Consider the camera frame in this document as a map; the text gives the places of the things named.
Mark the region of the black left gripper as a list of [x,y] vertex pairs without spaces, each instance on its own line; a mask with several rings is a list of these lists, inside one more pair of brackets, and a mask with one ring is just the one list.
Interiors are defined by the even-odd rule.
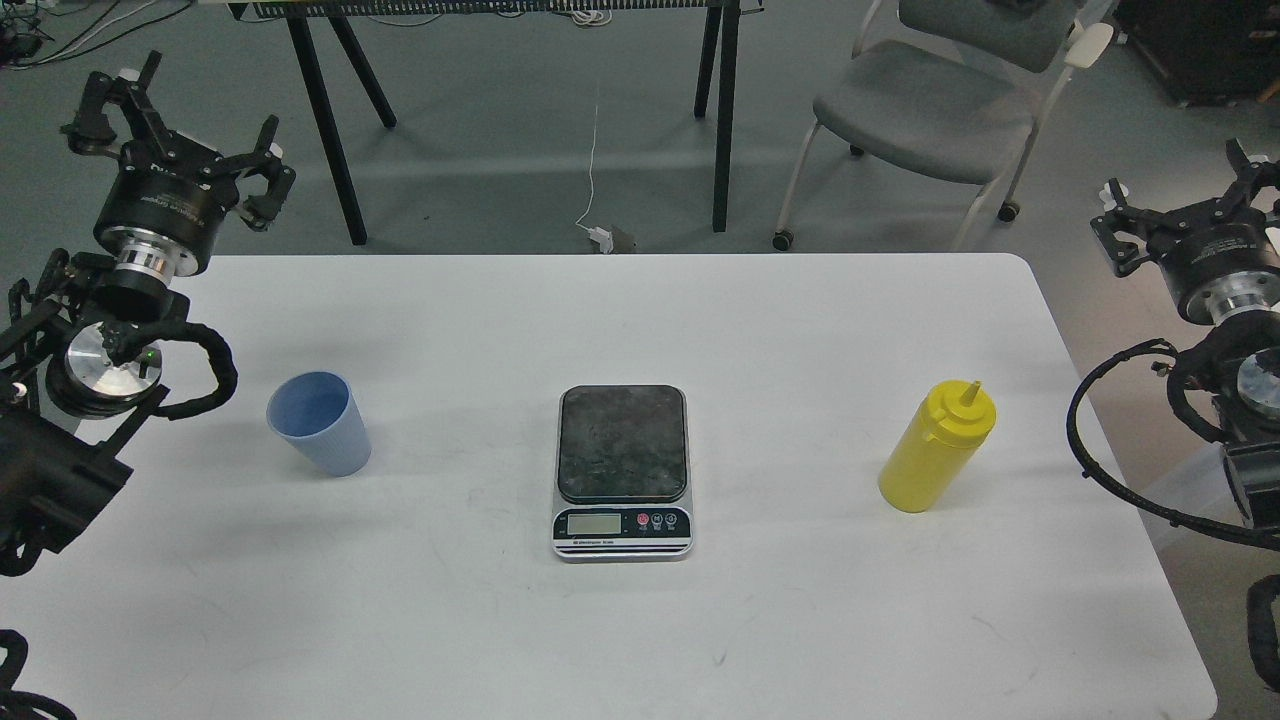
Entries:
[[[265,232],[280,214],[296,173],[275,142],[279,118],[269,115],[255,146],[230,156],[168,126],[148,88],[163,61],[151,51],[138,70],[96,70],[79,104],[60,128],[68,149],[119,161],[118,174],[93,225],[116,272],[147,278],[197,275],[207,270],[227,215]],[[188,178],[178,173],[198,174]],[[264,182],[242,193],[241,181]]]

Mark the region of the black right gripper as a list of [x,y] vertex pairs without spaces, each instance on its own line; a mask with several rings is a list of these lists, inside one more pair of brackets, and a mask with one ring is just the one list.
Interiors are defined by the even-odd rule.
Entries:
[[[1204,201],[1207,213],[1251,210],[1262,188],[1277,188],[1277,163],[1252,159],[1239,138],[1228,138],[1224,151],[1235,178],[1221,195]],[[1091,220],[1115,277],[1156,264],[1178,315],[1197,325],[1219,325],[1240,313],[1277,305],[1277,250],[1267,234],[1277,223],[1268,214],[1251,210],[1228,222],[1193,225],[1190,205],[1157,211],[1129,204],[1128,196],[1120,179],[1108,179],[1100,191],[1103,213]]]

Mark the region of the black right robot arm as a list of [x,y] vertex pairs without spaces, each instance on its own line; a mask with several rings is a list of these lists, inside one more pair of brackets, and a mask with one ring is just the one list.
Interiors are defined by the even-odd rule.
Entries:
[[[1119,179],[1103,187],[1105,210],[1091,229],[1111,272],[1124,278],[1155,264],[1179,316],[1208,332],[1185,350],[1153,338],[1102,361],[1076,387],[1065,430],[1082,475],[1123,502],[1174,528],[1277,551],[1279,260],[1268,237],[1277,210],[1254,205],[1262,190],[1277,187],[1277,163],[1247,154],[1236,138],[1226,141],[1225,156],[1234,173],[1228,188],[1183,208],[1132,205]],[[1240,524],[1183,512],[1128,489],[1085,447],[1078,414],[1088,391],[1120,364],[1143,356],[1153,359],[1172,415],[1217,447]]]

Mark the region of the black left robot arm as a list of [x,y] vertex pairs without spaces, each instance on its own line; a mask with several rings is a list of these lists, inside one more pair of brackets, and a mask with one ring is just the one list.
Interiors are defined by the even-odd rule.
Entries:
[[269,117],[255,146],[227,155],[169,128],[148,97],[163,56],[92,73],[61,132],[73,152],[116,163],[93,225],[101,252],[55,250],[36,283],[8,291],[3,332],[3,575],[31,571],[77,539],[123,489],[118,457],[150,418],[227,404],[233,352],[188,318],[177,277],[209,268],[229,214],[252,231],[278,217],[294,172]]

